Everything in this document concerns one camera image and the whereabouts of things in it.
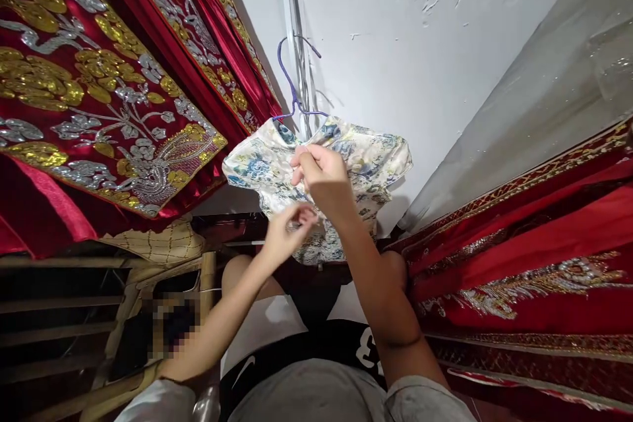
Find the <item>red embroidered cloth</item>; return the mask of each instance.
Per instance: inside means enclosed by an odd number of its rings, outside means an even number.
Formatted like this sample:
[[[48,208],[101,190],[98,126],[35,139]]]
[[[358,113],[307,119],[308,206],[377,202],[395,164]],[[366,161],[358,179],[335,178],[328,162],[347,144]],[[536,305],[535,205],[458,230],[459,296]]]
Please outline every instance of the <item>red embroidered cloth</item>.
[[[159,231],[280,112],[232,0],[0,6],[0,169],[14,198],[0,206],[0,252]],[[28,225],[24,202],[49,234]]]

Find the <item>plastic hanger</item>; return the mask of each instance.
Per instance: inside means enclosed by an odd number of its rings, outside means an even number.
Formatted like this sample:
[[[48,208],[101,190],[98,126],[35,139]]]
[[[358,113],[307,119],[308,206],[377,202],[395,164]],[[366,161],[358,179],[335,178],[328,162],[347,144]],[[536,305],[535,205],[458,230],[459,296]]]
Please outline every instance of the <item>plastic hanger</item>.
[[[295,35],[295,37],[296,38],[301,38],[303,41],[308,43],[308,46],[310,48],[312,48],[312,50],[314,51],[316,56],[318,58],[321,58],[321,54],[317,51],[317,49],[314,46],[312,46],[310,44],[310,42],[308,40],[306,40],[301,35]],[[321,111],[310,112],[310,111],[307,111],[307,110],[303,109],[301,101],[297,97],[297,89],[295,88],[295,85],[292,83],[292,79],[290,79],[290,76],[288,75],[288,72],[286,71],[286,68],[284,67],[284,62],[282,61],[282,45],[284,44],[284,41],[286,41],[287,39],[288,39],[288,37],[286,36],[284,39],[282,39],[279,42],[279,46],[277,47],[277,61],[279,61],[279,66],[281,66],[282,71],[284,72],[284,75],[286,76],[286,79],[288,80],[288,84],[290,84],[290,91],[292,93],[292,110],[290,111],[290,113],[278,115],[277,117],[273,117],[272,119],[273,120],[280,120],[280,119],[285,119],[286,117],[291,117],[295,113],[297,108],[299,109],[299,111],[302,114],[305,114],[305,115],[324,115],[325,117],[329,117],[328,114],[326,114],[325,112],[321,112]]]

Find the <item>knee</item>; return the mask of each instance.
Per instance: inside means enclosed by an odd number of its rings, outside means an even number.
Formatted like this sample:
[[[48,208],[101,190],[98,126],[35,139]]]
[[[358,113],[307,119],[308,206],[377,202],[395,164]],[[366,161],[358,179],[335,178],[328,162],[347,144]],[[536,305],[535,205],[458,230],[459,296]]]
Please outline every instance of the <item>knee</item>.
[[[253,258],[251,256],[244,254],[233,257],[229,260],[222,274],[222,287],[226,288],[227,285],[232,287],[232,284],[239,280],[252,260]]]

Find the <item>hand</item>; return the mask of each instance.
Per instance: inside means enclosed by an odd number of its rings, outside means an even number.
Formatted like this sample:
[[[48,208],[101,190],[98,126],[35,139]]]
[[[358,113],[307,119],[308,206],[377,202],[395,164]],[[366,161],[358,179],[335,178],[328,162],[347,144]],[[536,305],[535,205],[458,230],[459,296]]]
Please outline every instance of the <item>hand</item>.
[[[299,223],[297,229],[290,230],[291,223]],[[300,248],[310,229],[318,222],[318,216],[311,204],[295,203],[273,216],[268,223],[264,248],[259,253],[258,266],[265,266],[270,275],[283,264],[294,251]]]
[[[357,217],[347,167],[338,153],[321,145],[298,146],[290,166],[295,168],[290,183],[297,186],[303,180],[306,193],[335,227]]]

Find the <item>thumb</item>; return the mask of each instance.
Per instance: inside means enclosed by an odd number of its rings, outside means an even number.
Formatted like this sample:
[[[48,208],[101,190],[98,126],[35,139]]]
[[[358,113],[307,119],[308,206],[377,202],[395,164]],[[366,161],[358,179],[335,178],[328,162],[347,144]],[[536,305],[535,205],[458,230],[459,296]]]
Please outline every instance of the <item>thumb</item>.
[[[308,237],[308,234],[310,234],[310,230],[312,230],[312,227],[314,226],[314,224],[315,224],[314,222],[304,223],[301,225],[301,227],[299,227],[299,229],[296,229],[295,231],[292,231],[290,233],[290,239],[295,249],[298,249],[301,246],[301,244],[303,244],[306,237]]]

